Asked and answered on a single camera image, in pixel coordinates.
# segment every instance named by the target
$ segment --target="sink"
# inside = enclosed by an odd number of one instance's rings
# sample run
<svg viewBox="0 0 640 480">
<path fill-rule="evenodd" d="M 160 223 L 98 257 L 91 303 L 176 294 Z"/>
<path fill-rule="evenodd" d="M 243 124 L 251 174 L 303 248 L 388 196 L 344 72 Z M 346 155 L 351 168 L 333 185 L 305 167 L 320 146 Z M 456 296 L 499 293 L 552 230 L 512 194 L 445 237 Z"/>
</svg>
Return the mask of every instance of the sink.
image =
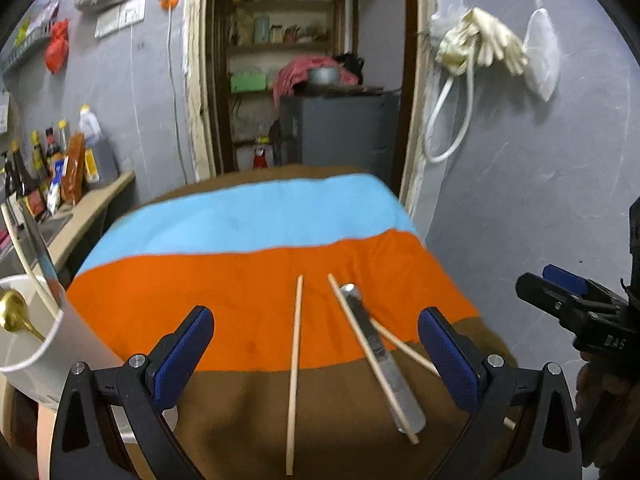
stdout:
<svg viewBox="0 0 640 480">
<path fill-rule="evenodd" d="M 67 214 L 55 218 L 48 218 L 39 225 L 40 233 L 42 234 L 42 238 L 47 244 L 47 247 L 49 247 L 58 233 L 62 231 L 62 228 L 66 223 L 71 220 L 71 217 L 71 214 Z M 24 231 L 21 232 L 18 235 L 18 240 L 20 241 L 20 246 L 22 247 L 24 256 L 31 264 L 31 269 L 33 269 L 33 267 L 36 266 L 36 253 L 31 245 L 31 241 L 29 240 L 27 233 Z M 10 244 L 2 254 L 0 254 L 0 278 L 13 276 L 14 274 L 24 274 L 24 269 L 18 259 L 18 255 L 15 253 L 14 246 Z"/>
</svg>

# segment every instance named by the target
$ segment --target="hand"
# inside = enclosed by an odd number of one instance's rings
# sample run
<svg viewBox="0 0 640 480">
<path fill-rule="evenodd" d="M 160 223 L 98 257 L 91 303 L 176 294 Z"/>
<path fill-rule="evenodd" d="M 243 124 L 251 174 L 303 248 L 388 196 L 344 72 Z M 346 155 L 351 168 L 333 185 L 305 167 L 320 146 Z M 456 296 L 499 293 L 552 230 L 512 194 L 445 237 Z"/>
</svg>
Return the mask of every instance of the hand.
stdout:
<svg viewBox="0 0 640 480">
<path fill-rule="evenodd" d="M 611 373 L 606 360 L 581 352 L 588 363 L 578 373 L 575 415 L 582 465 L 613 462 L 640 418 L 640 383 Z"/>
</svg>

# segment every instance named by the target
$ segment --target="chopstick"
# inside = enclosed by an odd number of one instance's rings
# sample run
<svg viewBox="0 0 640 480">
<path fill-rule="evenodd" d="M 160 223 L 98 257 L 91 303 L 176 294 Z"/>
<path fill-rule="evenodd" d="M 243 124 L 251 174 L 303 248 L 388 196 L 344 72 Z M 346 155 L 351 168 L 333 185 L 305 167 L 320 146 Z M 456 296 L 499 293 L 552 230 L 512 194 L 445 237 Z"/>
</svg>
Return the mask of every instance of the chopstick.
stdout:
<svg viewBox="0 0 640 480">
<path fill-rule="evenodd" d="M 432 374 L 437 375 L 438 377 L 440 376 L 440 374 L 438 373 L 438 370 L 436 369 L 436 367 L 426 357 L 418 354 L 418 352 L 416 352 L 413 348 L 411 348 L 407 343 L 405 343 L 401 339 L 397 338 L 389 330 L 387 330 L 385 327 L 380 325 L 380 323 L 378 323 L 375 319 L 371 318 L 371 324 L 373 325 L 373 328 L 375 328 L 376 331 L 381 336 L 385 337 L 389 342 L 391 342 L 394 345 L 396 345 L 398 350 L 404 352 L 404 354 L 406 354 L 408 357 L 413 359 L 419 365 L 421 365 L 424 368 L 426 368 Z M 504 418 L 504 421 L 502 423 L 504 424 L 504 426 L 506 428 L 509 428 L 510 430 L 514 430 L 515 427 L 516 427 L 516 423 L 513 422 L 508 416 L 506 416 Z"/>
<path fill-rule="evenodd" d="M 18 255 L 18 259 L 22 264 L 22 268 L 24 269 L 25 274 L 31 280 L 33 288 L 42 300 L 42 303 L 44 303 L 44 306 L 47 307 L 47 310 L 51 313 L 53 319 L 56 319 L 56 317 L 58 316 L 58 305 L 56 304 L 56 301 L 51 297 L 51 295 L 46 290 L 44 290 L 43 286 L 40 285 L 39 280 L 31 270 L 31 266 L 28 263 L 27 258 L 24 256 L 24 252 L 22 251 L 22 247 L 20 245 L 20 242 L 18 241 L 18 235 L 15 233 L 15 229 L 11 222 L 11 217 L 9 216 L 9 210 L 7 209 L 6 204 L 0 205 L 0 212 L 2 212 L 4 225 L 7 232 L 9 233 L 9 238 L 11 238 L 11 242 L 14 245 L 15 253 Z"/>
<path fill-rule="evenodd" d="M 362 330 L 360 329 L 360 326 L 358 325 L 358 322 L 356 321 L 355 316 L 353 315 L 353 312 L 349 308 L 349 304 L 347 303 L 347 300 L 344 299 L 344 296 L 342 294 L 342 291 L 340 290 L 340 287 L 338 286 L 338 283 L 335 281 L 335 278 L 332 274 L 329 274 L 327 276 L 327 279 L 329 280 L 331 289 L 334 292 L 335 299 L 338 300 L 338 303 L 340 304 L 340 307 L 344 312 L 344 315 L 346 316 L 347 320 L 349 321 L 349 324 L 351 325 L 351 329 L 353 330 L 354 334 L 356 335 L 356 338 L 358 339 L 358 343 L 360 343 L 360 347 L 362 348 L 362 351 L 364 352 L 364 355 L 366 356 L 367 361 L 369 361 L 369 365 L 371 366 L 373 373 L 376 376 L 376 379 L 380 383 L 380 386 L 382 386 L 382 391 L 385 393 L 386 400 L 388 400 L 389 405 L 391 405 L 392 409 L 396 412 L 396 415 L 398 416 L 398 420 L 400 421 L 400 425 L 402 426 L 402 429 L 406 433 L 406 436 L 409 438 L 409 441 L 411 441 L 412 444 L 418 444 L 420 442 L 418 440 L 418 436 L 411 431 L 411 427 L 409 427 L 409 422 L 406 420 L 406 415 L 402 411 L 402 408 L 400 408 L 400 405 L 398 404 L 398 401 L 396 400 L 396 397 L 394 396 L 394 393 L 391 390 L 390 384 L 387 382 L 384 374 L 382 373 L 380 364 L 376 360 L 375 355 L 373 355 L 373 351 L 371 350 L 371 348 L 369 347 L 369 344 L 367 343 L 367 338 L 362 333 Z"/>
<path fill-rule="evenodd" d="M 296 309 L 293 314 L 293 342 L 291 344 L 291 374 L 289 376 L 289 413 L 287 414 L 286 474 L 293 475 L 296 445 L 296 396 L 298 392 L 298 358 L 300 356 L 300 325 L 302 319 L 302 275 L 296 283 Z"/>
</svg>

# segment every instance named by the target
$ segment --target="gray wall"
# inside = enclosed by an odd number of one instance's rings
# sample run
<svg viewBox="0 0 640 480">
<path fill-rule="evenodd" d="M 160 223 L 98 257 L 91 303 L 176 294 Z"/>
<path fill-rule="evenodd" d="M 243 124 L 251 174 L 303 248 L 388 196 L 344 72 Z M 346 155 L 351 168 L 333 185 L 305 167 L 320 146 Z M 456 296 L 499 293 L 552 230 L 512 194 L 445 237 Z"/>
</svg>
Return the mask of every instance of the gray wall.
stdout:
<svg viewBox="0 0 640 480">
<path fill-rule="evenodd" d="M 364 84 L 388 90 L 402 86 L 404 0 L 358 0 L 358 55 Z"/>
<path fill-rule="evenodd" d="M 573 387 L 583 363 L 571 335 L 518 300 L 514 284 L 554 263 L 622 293 L 628 208 L 640 194 L 640 70 L 596 0 L 542 3 L 562 49 L 556 93 L 543 103 L 504 67 L 479 71 L 474 116 L 426 241 L 521 365 L 558 362 Z M 533 0 L 465 4 L 521 38 L 534 10 Z M 459 120 L 464 106 L 461 96 Z"/>
<path fill-rule="evenodd" d="M 143 22 L 101 40 L 94 40 L 95 17 L 82 15 L 71 0 L 61 1 L 59 18 L 70 20 L 66 68 L 51 75 L 42 54 L 36 54 L 4 78 L 20 107 L 25 135 L 38 129 L 44 139 L 44 130 L 61 118 L 73 130 L 79 107 L 87 102 L 111 140 L 120 169 L 136 171 L 134 202 L 183 185 L 166 58 L 168 17 L 158 0 L 146 0 Z M 182 76 L 183 5 L 181 1 L 174 12 L 171 49 L 180 143 L 192 181 Z M 27 148 L 28 139 L 22 145 Z"/>
</svg>

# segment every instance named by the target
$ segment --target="wooden chopstick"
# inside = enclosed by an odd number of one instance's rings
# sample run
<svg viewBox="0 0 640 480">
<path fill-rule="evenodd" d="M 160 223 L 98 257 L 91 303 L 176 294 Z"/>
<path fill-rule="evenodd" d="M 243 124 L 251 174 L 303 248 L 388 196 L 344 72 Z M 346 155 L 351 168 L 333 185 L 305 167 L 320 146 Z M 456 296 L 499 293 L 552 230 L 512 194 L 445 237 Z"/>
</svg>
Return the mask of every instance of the wooden chopstick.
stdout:
<svg viewBox="0 0 640 480">
<path fill-rule="evenodd" d="M 349 308 L 349 304 L 347 303 L 347 300 L 344 299 L 344 296 L 342 294 L 342 291 L 340 290 L 340 287 L 338 286 L 338 283 L 335 281 L 335 278 L 332 274 L 329 274 L 327 276 L 327 279 L 329 280 L 331 289 L 334 292 L 335 299 L 338 300 L 338 303 L 340 304 L 340 307 L 342 308 L 344 315 L 346 316 L 347 320 L 349 321 L 349 324 L 351 325 L 351 329 L 353 330 L 354 334 L 356 335 L 356 338 L 358 339 L 358 343 L 360 343 L 360 347 L 362 348 L 362 351 L 364 352 L 364 355 L 366 356 L 367 361 L 369 361 L 369 365 L 371 366 L 373 373 L 378 379 L 380 386 L 382 386 L 382 390 L 385 393 L 386 400 L 388 400 L 389 405 L 391 405 L 392 409 L 396 412 L 396 415 L 398 416 L 398 420 L 400 421 L 400 425 L 402 426 L 402 429 L 406 433 L 406 436 L 409 438 L 411 443 L 418 444 L 420 442 L 418 440 L 418 436 L 411 431 L 411 427 L 409 427 L 409 422 L 406 420 L 406 415 L 402 411 L 402 408 L 400 408 L 400 405 L 398 404 L 398 401 L 396 400 L 396 397 L 394 396 L 394 393 L 391 390 L 390 384 L 387 382 L 384 374 L 382 373 L 380 364 L 376 360 L 375 355 L 373 355 L 373 351 L 371 350 L 371 348 L 369 347 L 369 344 L 367 343 L 367 338 L 362 333 L 362 330 L 360 329 L 360 326 L 358 325 L 358 322 L 356 321 L 356 318 L 353 315 L 353 312 Z"/>
<path fill-rule="evenodd" d="M 296 309 L 293 314 L 293 343 L 291 345 L 291 374 L 289 376 L 289 413 L 287 414 L 286 473 L 293 475 L 296 446 L 296 396 L 298 392 L 298 358 L 300 357 L 300 325 L 302 320 L 302 275 L 296 283 Z"/>
<path fill-rule="evenodd" d="M 371 324 L 373 325 L 373 328 L 375 328 L 376 331 L 381 336 L 383 336 L 389 342 L 391 342 L 394 345 L 396 345 L 398 350 L 404 352 L 404 354 L 409 356 L 411 359 L 413 359 L 419 365 L 421 365 L 424 368 L 426 368 L 432 374 L 437 375 L 438 377 L 440 376 L 440 374 L 438 373 L 438 370 L 436 369 L 436 367 L 426 357 L 418 354 L 418 352 L 416 352 L 413 348 L 411 348 L 407 343 L 405 343 L 404 341 L 402 341 L 401 339 L 399 339 L 398 337 L 393 335 L 388 329 L 386 329 L 385 327 L 380 325 L 380 323 L 378 323 L 375 319 L 371 318 Z M 504 426 L 506 428 L 509 428 L 510 430 L 514 430 L 514 428 L 516 427 L 516 423 L 513 422 L 508 416 L 506 416 L 504 418 L 504 421 L 502 423 L 504 424 Z"/>
</svg>

